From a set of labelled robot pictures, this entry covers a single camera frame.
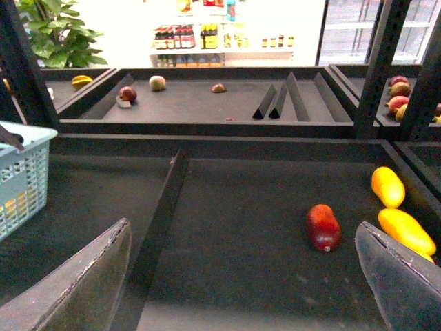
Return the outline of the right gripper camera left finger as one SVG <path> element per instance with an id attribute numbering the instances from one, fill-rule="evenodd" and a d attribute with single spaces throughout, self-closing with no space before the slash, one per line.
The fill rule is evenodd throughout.
<path id="1" fill-rule="evenodd" d="M 130 259 L 121 219 L 37 284 L 1 306 L 2 330 L 109 330 Z"/>

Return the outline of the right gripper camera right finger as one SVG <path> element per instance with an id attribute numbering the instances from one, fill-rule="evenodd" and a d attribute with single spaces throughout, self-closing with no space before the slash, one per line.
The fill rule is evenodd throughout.
<path id="1" fill-rule="evenodd" d="M 440 329 L 440 267 L 368 222 L 355 245 L 388 330 Z"/>

